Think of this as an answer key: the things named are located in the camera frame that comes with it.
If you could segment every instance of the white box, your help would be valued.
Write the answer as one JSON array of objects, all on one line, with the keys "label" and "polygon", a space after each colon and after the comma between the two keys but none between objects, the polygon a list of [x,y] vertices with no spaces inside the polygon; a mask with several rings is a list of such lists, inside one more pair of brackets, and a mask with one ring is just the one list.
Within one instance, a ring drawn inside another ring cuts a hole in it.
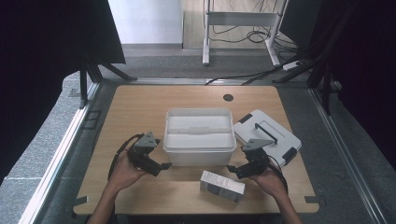
[{"label": "white box", "polygon": [[227,108],[176,108],[166,114],[163,149],[174,166],[226,165],[236,149]]},{"label": "white box", "polygon": [[204,171],[201,176],[200,189],[238,203],[244,195],[245,184]]}]

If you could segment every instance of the gray floor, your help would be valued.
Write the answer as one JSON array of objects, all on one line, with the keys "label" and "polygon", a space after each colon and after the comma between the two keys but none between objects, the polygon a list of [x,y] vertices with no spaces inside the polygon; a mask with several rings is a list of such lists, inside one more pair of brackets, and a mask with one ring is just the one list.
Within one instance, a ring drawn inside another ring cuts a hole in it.
[{"label": "gray floor", "polygon": [[[72,207],[76,202],[95,140],[119,85],[203,85],[213,77],[248,75],[272,68],[269,57],[259,50],[211,51],[211,64],[208,67],[202,66],[200,50],[183,50],[179,45],[130,45],[124,46],[124,52],[127,64],[117,67],[139,79],[136,82],[127,82],[101,68],[105,80],[97,97],[92,99],[88,117],[54,179],[49,196],[35,223],[84,223],[85,217],[73,216]],[[286,74],[280,72],[270,75],[252,85],[272,85],[271,80]],[[287,84],[276,85],[290,126],[302,140],[301,153],[320,204],[317,213],[301,214],[304,223],[382,223],[375,222],[375,218],[368,212],[370,209],[365,204],[367,200],[361,195],[360,186],[354,181],[353,174],[329,133],[312,92],[304,84],[308,76],[309,73],[306,73]],[[222,84],[240,83],[241,80],[232,79]],[[57,105],[1,186],[0,217],[3,223],[18,223],[20,220],[78,110],[79,98],[76,92],[79,92],[79,80],[78,74],[73,74],[64,81],[64,91]],[[386,221],[396,223],[396,195],[393,192],[396,174],[393,168],[359,123],[338,101],[336,93],[331,97],[331,111],[332,115],[327,119],[330,118],[336,125],[343,144],[372,193],[371,196],[375,198]],[[125,221],[126,217],[120,217],[120,223]]]}]

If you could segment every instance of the human hand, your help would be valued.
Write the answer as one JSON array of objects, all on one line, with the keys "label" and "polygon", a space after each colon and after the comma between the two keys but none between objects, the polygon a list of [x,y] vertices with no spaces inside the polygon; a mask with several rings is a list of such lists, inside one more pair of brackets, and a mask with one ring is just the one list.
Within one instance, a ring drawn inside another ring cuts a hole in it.
[{"label": "human hand", "polygon": [[288,195],[282,181],[270,168],[267,168],[260,175],[251,176],[250,179],[254,180],[264,192],[274,198]]},{"label": "human hand", "polygon": [[140,177],[146,174],[146,172],[138,170],[132,166],[128,159],[127,150],[125,149],[119,155],[106,187],[118,192],[130,187],[140,179]]}]

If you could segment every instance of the white wall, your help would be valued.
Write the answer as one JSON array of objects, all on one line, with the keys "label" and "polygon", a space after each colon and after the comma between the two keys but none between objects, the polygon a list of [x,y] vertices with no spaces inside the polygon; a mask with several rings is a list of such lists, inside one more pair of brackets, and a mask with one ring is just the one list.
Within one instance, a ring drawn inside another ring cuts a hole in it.
[{"label": "white wall", "polygon": [[108,0],[121,44],[182,43],[180,0]]}]

